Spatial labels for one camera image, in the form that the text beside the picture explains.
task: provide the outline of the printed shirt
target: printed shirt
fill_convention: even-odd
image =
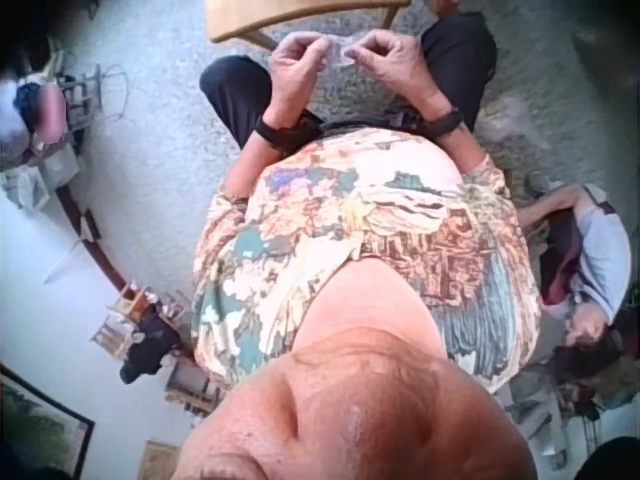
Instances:
[[[490,392],[531,356],[538,290],[504,176],[486,158],[430,182],[428,140],[362,129],[262,173],[248,201],[213,198],[195,260],[196,361],[230,388],[289,352],[346,261],[376,256],[416,291],[449,358]]]

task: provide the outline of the woman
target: woman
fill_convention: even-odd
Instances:
[[[242,148],[195,265],[196,359],[230,392],[174,478],[535,478],[488,393],[539,317],[504,177],[470,133],[493,39],[478,15],[421,44],[371,32],[349,55],[413,109],[338,124],[305,111],[328,46],[294,33],[271,79],[239,57],[201,78]]]

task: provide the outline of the chair leg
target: chair leg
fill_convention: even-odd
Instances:
[[[398,10],[400,10],[400,7],[389,7],[386,15],[384,16],[384,20],[382,20],[382,26],[380,28],[388,30],[393,23],[393,19],[396,18]]]
[[[242,35],[240,35],[240,38],[270,51],[274,51],[278,46],[278,42],[276,42],[270,36],[262,33],[261,30],[243,33]]]

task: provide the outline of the wooden chair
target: wooden chair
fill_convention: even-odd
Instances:
[[[381,27],[389,28],[398,10],[411,0],[206,0],[207,35],[214,43],[242,38],[267,50],[278,45],[261,29],[323,13],[386,8]]]

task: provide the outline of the black pants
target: black pants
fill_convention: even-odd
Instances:
[[[422,49],[436,84],[473,130],[497,57],[483,16],[465,13],[438,20],[422,35]],[[200,89],[242,148],[271,101],[269,73],[249,57],[223,57],[202,73]],[[305,115],[323,122],[308,111]]]

